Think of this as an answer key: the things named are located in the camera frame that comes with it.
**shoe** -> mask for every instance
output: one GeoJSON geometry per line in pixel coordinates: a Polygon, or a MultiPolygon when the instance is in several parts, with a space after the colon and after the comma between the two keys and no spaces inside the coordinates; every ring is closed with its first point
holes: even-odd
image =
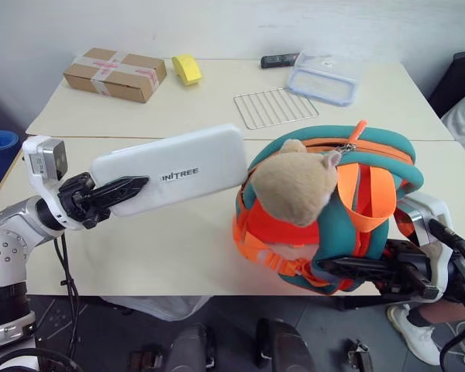
{"type": "Polygon", "coordinates": [[[406,319],[409,312],[409,305],[392,305],[387,308],[387,318],[401,333],[413,355],[431,366],[439,366],[439,350],[432,341],[434,327],[417,327],[411,324],[406,319]]]}

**white wall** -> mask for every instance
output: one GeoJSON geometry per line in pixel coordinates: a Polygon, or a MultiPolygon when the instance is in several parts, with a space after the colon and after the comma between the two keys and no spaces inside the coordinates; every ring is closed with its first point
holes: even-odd
{"type": "Polygon", "coordinates": [[[465,50],[465,0],[1,0],[0,104],[26,128],[91,47],[219,58],[311,47],[399,60],[428,95],[465,50]]]}

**plush toy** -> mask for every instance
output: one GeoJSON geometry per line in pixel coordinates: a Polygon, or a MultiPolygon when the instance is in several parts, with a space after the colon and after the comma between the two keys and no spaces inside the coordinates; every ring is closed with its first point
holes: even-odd
{"type": "Polygon", "coordinates": [[[311,225],[337,184],[341,153],[308,153],[298,139],[284,142],[253,173],[251,184],[263,210],[275,219],[299,227],[311,225]]]}

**white table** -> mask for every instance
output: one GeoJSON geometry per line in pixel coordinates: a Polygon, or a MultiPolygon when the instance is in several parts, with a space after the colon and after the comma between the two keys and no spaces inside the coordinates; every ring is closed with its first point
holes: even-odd
{"type": "Polygon", "coordinates": [[[167,77],[146,104],[69,88],[62,80],[28,134],[72,137],[164,138],[231,122],[247,140],[272,140],[305,126],[356,125],[400,132],[410,140],[452,136],[398,63],[368,64],[356,101],[345,108],[316,103],[319,116],[250,130],[233,102],[236,95],[286,84],[289,69],[261,70],[258,60],[199,60],[203,79],[185,87],[168,60],[167,77]]]}
{"type": "MultiPolygon", "coordinates": [[[[96,156],[144,139],[65,139],[69,173],[89,169],[96,156]]],[[[246,141],[252,159],[268,141],[246,141]]],[[[444,200],[465,238],[465,152],[458,143],[414,142],[423,191],[444,200]]],[[[129,218],[110,218],[92,230],[68,232],[71,272],[83,295],[309,295],[244,259],[232,238],[237,190],[223,191],[129,218]]],[[[33,195],[20,160],[0,186],[0,210],[33,195]]],[[[392,227],[390,237],[398,237],[392,227]]],[[[37,247],[28,264],[32,295],[63,295],[63,272],[53,244],[37,247]]],[[[374,295],[365,284],[352,295],[374,295]]]]}

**floor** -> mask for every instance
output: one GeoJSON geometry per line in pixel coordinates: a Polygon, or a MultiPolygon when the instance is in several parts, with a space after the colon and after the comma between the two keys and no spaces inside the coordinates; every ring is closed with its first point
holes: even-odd
{"type": "MultiPolygon", "coordinates": [[[[49,297],[31,297],[37,319],[51,301],[49,297]]],[[[440,371],[407,350],[387,321],[384,306],[341,312],[335,309],[335,298],[319,297],[215,297],[192,317],[180,322],[165,322],[141,312],[128,314],[120,308],[90,303],[80,318],[81,341],[76,360],[85,372],[126,372],[130,352],[149,344],[168,349],[186,325],[201,322],[211,326],[217,335],[216,371],[254,372],[259,369],[252,361],[253,338],[257,320],[262,317],[282,319],[296,326],[318,371],[352,370],[345,353],[349,339],[359,339],[369,346],[375,372],[440,371]]],[[[57,299],[37,332],[45,347],[65,351],[70,332],[58,330],[69,320],[67,301],[57,299]]],[[[439,345],[452,338],[445,326],[438,327],[433,337],[439,345]]],[[[448,368],[448,371],[465,370],[456,355],[448,356],[448,368]]]]}

